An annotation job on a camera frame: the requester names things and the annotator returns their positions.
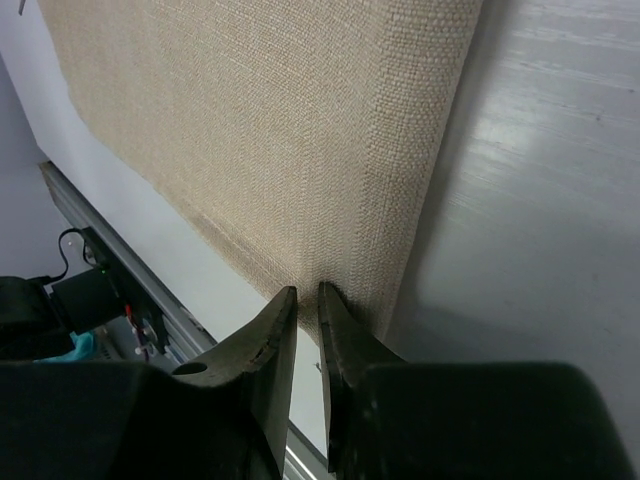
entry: beige cloth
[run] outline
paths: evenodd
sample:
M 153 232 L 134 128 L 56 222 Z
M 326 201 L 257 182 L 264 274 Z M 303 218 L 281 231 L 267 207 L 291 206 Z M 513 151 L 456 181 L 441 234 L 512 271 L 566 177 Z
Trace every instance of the beige cloth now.
M 480 0 L 39 3 L 98 139 L 312 333 L 329 280 L 384 334 Z

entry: teal object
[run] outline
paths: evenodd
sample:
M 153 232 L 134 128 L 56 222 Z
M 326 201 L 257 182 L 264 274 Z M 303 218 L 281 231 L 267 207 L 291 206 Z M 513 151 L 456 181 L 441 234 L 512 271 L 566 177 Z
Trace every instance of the teal object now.
M 58 357 L 43 358 L 42 360 L 35 360 L 36 362 L 79 362 L 82 360 L 88 360 L 93 357 L 98 350 L 98 340 L 93 332 L 86 332 L 80 335 L 71 333 L 71 340 L 75 345 L 75 348 L 64 355 Z

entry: glossy white surface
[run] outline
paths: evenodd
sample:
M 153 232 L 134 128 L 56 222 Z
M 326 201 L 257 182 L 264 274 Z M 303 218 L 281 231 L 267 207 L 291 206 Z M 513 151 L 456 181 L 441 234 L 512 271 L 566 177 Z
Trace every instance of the glossy white surface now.
M 259 298 L 72 111 L 27 2 L 0 51 L 40 147 L 217 338 Z M 564 360 L 640 466 L 640 2 L 486 0 L 388 342 L 410 359 Z M 317 350 L 291 416 L 324 451 Z

